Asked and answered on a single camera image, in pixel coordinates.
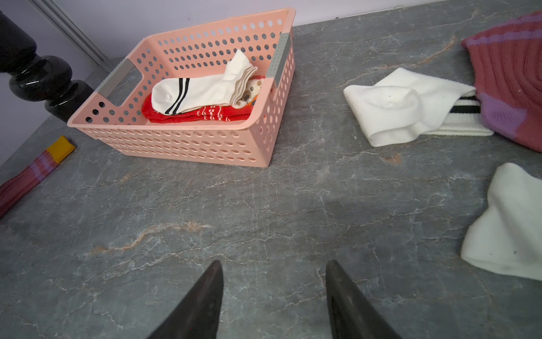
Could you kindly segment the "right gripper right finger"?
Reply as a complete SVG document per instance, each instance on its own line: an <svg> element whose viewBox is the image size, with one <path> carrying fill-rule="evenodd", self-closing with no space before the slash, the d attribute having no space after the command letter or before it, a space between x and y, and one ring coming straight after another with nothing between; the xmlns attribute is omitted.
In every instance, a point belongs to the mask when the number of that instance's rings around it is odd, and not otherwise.
<svg viewBox="0 0 542 339"><path fill-rule="evenodd" d="M336 260L326 265L325 285L333 338L400 337Z"/></svg>

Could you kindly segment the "red christmas sock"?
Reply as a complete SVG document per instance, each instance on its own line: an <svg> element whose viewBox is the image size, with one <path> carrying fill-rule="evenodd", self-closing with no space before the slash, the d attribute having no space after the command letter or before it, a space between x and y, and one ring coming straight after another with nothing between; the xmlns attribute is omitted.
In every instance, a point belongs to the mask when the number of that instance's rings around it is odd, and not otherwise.
<svg viewBox="0 0 542 339"><path fill-rule="evenodd" d="M244 121L251 115L261 91L263 80L263 76L253 76L249 79L246 90L241 97L246 102L246 105L242 108L234 108L232 106L205 106L183 114L166 116L152 108L151 95L149 95L143 102L141 112L146 119L156 124L179 124L193 121Z"/></svg>

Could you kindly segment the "purple striped sock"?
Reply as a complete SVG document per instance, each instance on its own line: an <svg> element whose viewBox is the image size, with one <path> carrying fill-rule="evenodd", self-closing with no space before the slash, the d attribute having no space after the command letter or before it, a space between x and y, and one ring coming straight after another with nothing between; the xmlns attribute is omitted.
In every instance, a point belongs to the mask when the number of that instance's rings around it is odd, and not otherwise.
<svg viewBox="0 0 542 339"><path fill-rule="evenodd" d="M20 174L1 185L1 217L55 171L75 149L75 145L61 136Z"/></svg>
<svg viewBox="0 0 542 339"><path fill-rule="evenodd" d="M482 124L541 151L541 12L462 41L474 69Z"/></svg>

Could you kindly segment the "white sock black stripes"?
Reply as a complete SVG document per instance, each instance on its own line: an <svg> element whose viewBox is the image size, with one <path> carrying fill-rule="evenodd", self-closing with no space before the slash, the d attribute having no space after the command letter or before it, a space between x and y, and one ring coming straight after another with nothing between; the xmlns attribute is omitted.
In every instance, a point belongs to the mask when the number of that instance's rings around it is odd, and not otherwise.
<svg viewBox="0 0 542 339"><path fill-rule="evenodd" d="M541 180L505 163L492 178L487 202L467 231L461 258L493 273L540 281Z"/></svg>

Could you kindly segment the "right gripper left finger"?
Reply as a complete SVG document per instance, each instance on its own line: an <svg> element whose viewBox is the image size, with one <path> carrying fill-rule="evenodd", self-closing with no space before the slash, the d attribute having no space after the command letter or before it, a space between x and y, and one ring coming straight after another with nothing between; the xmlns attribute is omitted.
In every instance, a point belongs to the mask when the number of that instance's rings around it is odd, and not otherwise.
<svg viewBox="0 0 542 339"><path fill-rule="evenodd" d="M150 338L216 339L224 290L220 261L213 261Z"/></svg>

